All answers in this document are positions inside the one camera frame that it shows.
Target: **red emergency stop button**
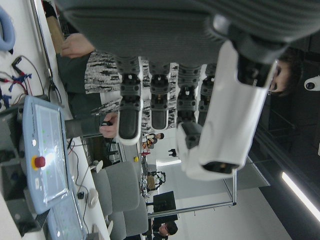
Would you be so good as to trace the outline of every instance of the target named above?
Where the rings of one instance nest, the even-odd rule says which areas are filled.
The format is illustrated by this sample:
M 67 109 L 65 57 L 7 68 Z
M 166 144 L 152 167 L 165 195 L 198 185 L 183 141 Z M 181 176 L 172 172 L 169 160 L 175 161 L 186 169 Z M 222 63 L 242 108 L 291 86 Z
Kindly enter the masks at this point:
M 34 166 L 36 168 L 42 168 L 46 165 L 46 159 L 43 156 L 38 156 L 34 159 Z

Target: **black monitor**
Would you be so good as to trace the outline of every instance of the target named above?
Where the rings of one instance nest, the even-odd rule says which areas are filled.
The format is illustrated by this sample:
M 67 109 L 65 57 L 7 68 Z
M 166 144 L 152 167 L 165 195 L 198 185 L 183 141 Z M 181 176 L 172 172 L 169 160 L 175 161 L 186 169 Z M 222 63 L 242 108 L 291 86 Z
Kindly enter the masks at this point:
M 175 195 L 174 191 L 169 191 L 165 193 L 161 193 L 158 195 L 153 196 L 153 212 L 163 212 L 168 210 L 175 210 L 176 208 L 176 201 L 175 201 Z M 166 222 L 171 222 L 178 220 L 178 215 L 173 214 L 169 216 L 161 216 L 161 217 L 155 217 L 153 222 L 154 224 L 163 224 Z

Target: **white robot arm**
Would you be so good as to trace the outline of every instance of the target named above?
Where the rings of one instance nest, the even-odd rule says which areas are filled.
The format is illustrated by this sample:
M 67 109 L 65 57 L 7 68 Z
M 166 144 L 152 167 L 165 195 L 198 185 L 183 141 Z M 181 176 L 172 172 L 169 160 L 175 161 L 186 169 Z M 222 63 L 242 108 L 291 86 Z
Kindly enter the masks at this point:
M 237 79 L 238 53 L 230 41 L 223 44 L 203 128 L 181 122 L 176 129 L 177 152 L 190 178 L 229 178 L 233 169 L 245 165 L 275 67 L 276 63 L 264 87 L 241 83 Z

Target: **white desk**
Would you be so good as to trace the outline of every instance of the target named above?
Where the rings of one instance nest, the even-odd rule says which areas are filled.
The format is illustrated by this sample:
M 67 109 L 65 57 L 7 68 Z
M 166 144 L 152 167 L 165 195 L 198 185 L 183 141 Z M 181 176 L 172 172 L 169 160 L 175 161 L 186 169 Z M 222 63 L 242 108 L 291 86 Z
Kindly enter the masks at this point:
M 72 118 L 72 115 L 68 107 L 68 99 L 64 91 L 63 84 L 58 77 L 56 53 L 55 53 L 55 49 L 50 36 L 49 28 L 47 25 L 47 20 L 42 8 L 41 0 L 36 0 L 36 3 L 37 3 L 37 8 L 39 10 L 40 24 L 42 27 L 44 41 L 48 51 L 49 61 L 50 61 L 50 65 L 53 73 L 53 81 L 61 93 L 62 104 L 65 106 L 64 108 L 65 119 L 69 120 Z M 32 14 L 30 1 L 29 0 L 14 0 L 14 1 L 1 0 L 0 6 L 12 18 L 13 26 L 15 29 L 15 38 L 16 38 L 15 45 L 13 47 L 13 51 L 14 51 L 13 55 L 11 55 L 8 52 L 0 51 L 0 71 L 7 72 L 9 75 L 17 76 L 17 73 L 11 67 L 11 63 L 14 61 L 14 59 L 17 56 L 24 55 L 27 58 L 29 58 L 37 68 L 41 78 L 41 82 L 44 86 L 44 92 L 45 94 L 48 94 L 49 81 L 45 76 L 44 58 L 43 58 L 41 47 L 39 44 L 38 34 L 37 34 L 35 23 L 34 23 L 34 17 Z M 42 94 L 42 89 L 38 81 L 36 71 L 33 69 L 33 67 L 25 60 L 22 60 L 21 63 L 19 63 L 18 67 L 25 73 L 32 74 L 32 79 L 30 80 L 30 86 L 31 86 L 33 95 Z M 81 141 L 79 138 L 74 139 L 74 141 L 76 145 L 81 144 Z M 78 178 L 79 180 L 78 181 L 80 183 L 88 167 L 88 164 L 87 164 L 86 156 L 82 147 L 75 147 L 74 151 L 79 156 L 79 178 Z M 72 174 L 75 175 L 77 173 L 77 162 L 74 154 L 72 153 L 70 154 L 69 161 L 71 163 L 70 165 L 71 165 Z M 92 179 L 92 175 L 90 172 L 87 173 L 87 176 L 83 184 L 89 190 L 90 188 L 95 187 Z M 85 208 L 85 200 L 79 200 L 79 205 L 80 205 L 80 212 L 83 213 Z M 1 219 L 6 219 L 6 218 L 11 219 L 11 216 L 5 204 L 1 204 L 0 216 L 1 216 Z M 86 208 L 84 219 L 90 232 L 92 229 L 92 224 L 95 223 L 98 226 L 103 238 L 105 240 L 110 239 L 99 202 L 94 208 L 88 208 L 88 207 Z M 13 224 L 13 221 L 9 220 L 6 222 L 5 227 L 0 228 L 1 239 L 12 239 L 13 237 L 12 233 L 16 235 L 17 228 Z M 43 232 L 34 232 L 34 233 L 27 233 L 22 239 L 43 240 L 45 239 L 45 236 Z

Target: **electronic equipment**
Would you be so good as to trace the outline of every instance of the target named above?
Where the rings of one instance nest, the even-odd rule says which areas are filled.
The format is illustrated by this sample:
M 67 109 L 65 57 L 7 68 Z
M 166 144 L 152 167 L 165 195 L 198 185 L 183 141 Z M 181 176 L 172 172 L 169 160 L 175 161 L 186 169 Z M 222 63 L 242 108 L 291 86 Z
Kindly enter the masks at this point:
M 304 88 L 308 91 L 320 91 L 320 76 L 305 80 Z
M 153 196 L 153 212 L 163 212 L 168 210 L 175 210 L 176 208 L 176 201 L 175 195 L 173 191 L 164 192 L 158 195 Z M 163 224 L 170 221 L 178 220 L 178 215 L 173 214 L 169 216 L 161 216 L 155 217 L 153 222 L 154 224 Z
M 84 240 L 87 237 L 73 192 L 50 209 L 47 220 L 53 240 Z
M 63 109 L 27 96 L 22 129 L 28 188 L 34 208 L 41 214 L 70 194 L 73 188 Z
M 0 113 L 2 195 L 21 236 L 72 192 L 64 122 L 60 106 L 34 96 Z

